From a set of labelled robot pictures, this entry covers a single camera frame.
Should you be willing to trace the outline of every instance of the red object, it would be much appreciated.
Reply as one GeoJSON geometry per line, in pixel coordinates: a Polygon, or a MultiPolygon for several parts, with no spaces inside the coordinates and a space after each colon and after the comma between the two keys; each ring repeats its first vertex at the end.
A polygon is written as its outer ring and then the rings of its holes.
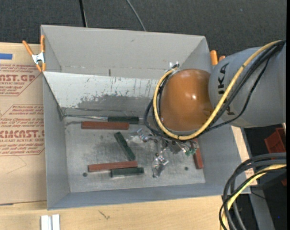
{"type": "Polygon", "coordinates": [[[203,169],[203,162],[201,157],[201,149],[197,148],[194,155],[193,155],[194,163],[196,166],[196,169],[203,169]]]}
{"type": "Polygon", "coordinates": [[[128,130],[129,123],[124,122],[95,122],[95,121],[83,121],[81,122],[82,129],[120,129],[128,130]]]}
{"type": "MultiPolygon", "coordinates": [[[[286,135],[283,128],[276,128],[276,131],[264,139],[269,153],[286,152],[286,135]]],[[[287,179],[281,181],[284,186],[287,185],[287,179]]]]}
{"type": "Polygon", "coordinates": [[[98,163],[88,165],[89,172],[96,172],[102,170],[124,169],[137,167],[137,161],[123,161],[113,163],[98,163]]]}

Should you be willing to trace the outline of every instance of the black cord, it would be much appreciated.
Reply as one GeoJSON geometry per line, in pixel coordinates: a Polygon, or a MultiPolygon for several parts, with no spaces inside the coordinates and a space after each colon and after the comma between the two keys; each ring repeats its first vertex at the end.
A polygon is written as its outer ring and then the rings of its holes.
{"type": "MultiPolygon", "coordinates": [[[[272,170],[268,170],[268,171],[262,171],[262,172],[258,172],[258,173],[255,173],[254,175],[252,175],[251,177],[249,177],[247,180],[245,180],[242,184],[240,184],[227,198],[224,198],[223,199],[223,205],[222,207],[220,208],[220,211],[219,211],[219,221],[220,221],[220,224],[221,226],[223,227],[223,229],[227,230],[226,226],[224,225],[223,223],[223,220],[222,220],[222,209],[224,208],[224,211],[225,211],[225,214],[226,214],[226,211],[227,211],[227,207],[226,207],[226,204],[228,203],[228,201],[238,192],[240,191],[246,184],[248,184],[251,180],[253,180],[253,178],[255,178],[256,176],[260,175],[260,174],[263,174],[263,173],[272,173],[272,172],[276,172],[276,171],[279,171],[281,169],[284,169],[283,168],[279,168],[279,169],[272,169],[272,170]]],[[[231,217],[230,215],[227,216],[228,218],[228,221],[230,222],[231,220],[231,217]]]]}
{"type": "MultiPolygon", "coordinates": [[[[256,168],[256,167],[260,167],[260,166],[268,166],[268,165],[272,165],[272,164],[285,164],[285,163],[286,163],[286,153],[264,154],[264,155],[255,156],[251,159],[246,160],[245,162],[241,163],[236,168],[236,170],[234,171],[232,176],[228,179],[228,181],[225,185],[225,188],[224,188],[223,199],[226,199],[228,197],[228,190],[229,190],[230,186],[232,187],[232,191],[234,190],[235,180],[236,180],[237,176],[239,176],[242,172],[244,172],[248,169],[256,168]]],[[[228,218],[229,224],[235,230],[236,227],[234,226],[234,223],[231,219],[229,210],[226,208],[225,208],[225,215],[228,218]]],[[[240,222],[241,218],[240,218],[239,213],[236,216],[237,216],[238,221],[240,222]]]]}
{"type": "Polygon", "coordinates": [[[86,14],[84,12],[82,0],[79,0],[79,6],[80,6],[80,11],[81,11],[81,17],[82,17],[83,27],[88,27],[88,23],[87,23],[87,19],[86,19],[86,14]]]}
{"type": "Polygon", "coordinates": [[[143,25],[143,23],[142,23],[142,21],[141,21],[141,19],[140,19],[140,16],[139,16],[138,13],[136,12],[136,10],[134,9],[134,7],[133,7],[132,4],[130,3],[130,1],[129,1],[129,0],[126,0],[126,2],[129,4],[130,8],[133,10],[134,14],[136,15],[136,17],[137,17],[139,23],[141,24],[141,26],[142,26],[142,28],[143,28],[143,30],[146,32],[146,28],[145,28],[145,26],[143,25]]]}

